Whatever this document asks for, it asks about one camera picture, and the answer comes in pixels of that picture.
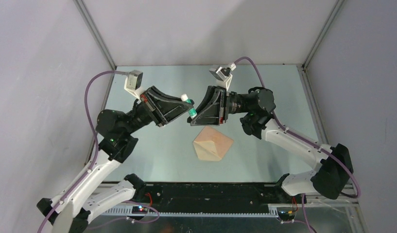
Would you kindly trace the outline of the tan paper envelope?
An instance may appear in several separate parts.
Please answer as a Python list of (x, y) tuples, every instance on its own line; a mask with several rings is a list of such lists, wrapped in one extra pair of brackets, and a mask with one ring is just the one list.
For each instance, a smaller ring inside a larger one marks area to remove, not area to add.
[(199, 160), (218, 162), (224, 158), (234, 140), (210, 126), (205, 126), (193, 140)]

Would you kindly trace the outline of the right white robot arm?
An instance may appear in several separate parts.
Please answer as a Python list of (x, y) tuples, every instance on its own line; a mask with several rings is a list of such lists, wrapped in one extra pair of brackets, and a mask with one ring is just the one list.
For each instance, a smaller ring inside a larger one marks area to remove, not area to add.
[(191, 126), (219, 126), (226, 123), (229, 115), (244, 113), (240, 123), (246, 135), (298, 155), (311, 167), (311, 171), (280, 178), (275, 189), (279, 202), (287, 203), (294, 196), (307, 193), (337, 199), (354, 172), (348, 148), (342, 144), (320, 144), (284, 126), (277, 119), (275, 108), (273, 92), (267, 88), (253, 87), (246, 94), (238, 94), (209, 86), (195, 109), (196, 115), (187, 122)]

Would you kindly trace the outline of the white green glue stick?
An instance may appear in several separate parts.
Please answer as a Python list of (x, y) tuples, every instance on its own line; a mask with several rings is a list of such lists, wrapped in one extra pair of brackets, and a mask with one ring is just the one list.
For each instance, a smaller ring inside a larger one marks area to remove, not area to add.
[(197, 112), (196, 112), (196, 109), (195, 109), (194, 106), (193, 106), (193, 105), (194, 105), (193, 100), (190, 99), (190, 98), (188, 97), (187, 94), (182, 94), (180, 98), (181, 98), (181, 100), (182, 100), (183, 102), (185, 102), (185, 103), (188, 104), (188, 107), (189, 107), (189, 110), (188, 110), (189, 116), (190, 116), (191, 119), (194, 119), (194, 118), (197, 116)]

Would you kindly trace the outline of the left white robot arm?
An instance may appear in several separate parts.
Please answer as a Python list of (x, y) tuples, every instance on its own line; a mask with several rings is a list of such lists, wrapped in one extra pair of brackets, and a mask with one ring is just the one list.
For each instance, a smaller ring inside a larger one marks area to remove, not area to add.
[(52, 225), (54, 233), (82, 233), (99, 215), (115, 205), (132, 200), (140, 202), (146, 196), (144, 181), (137, 175), (127, 175), (113, 188), (93, 195), (104, 179), (131, 155), (138, 139), (133, 133), (155, 123), (165, 126), (186, 112), (194, 109), (186, 94), (174, 97), (152, 86), (147, 89), (126, 87), (136, 98), (130, 112), (102, 110), (97, 124), (92, 126), (95, 152), (88, 164), (72, 183), (57, 196), (41, 199), (37, 207), (44, 215), (44, 222)]

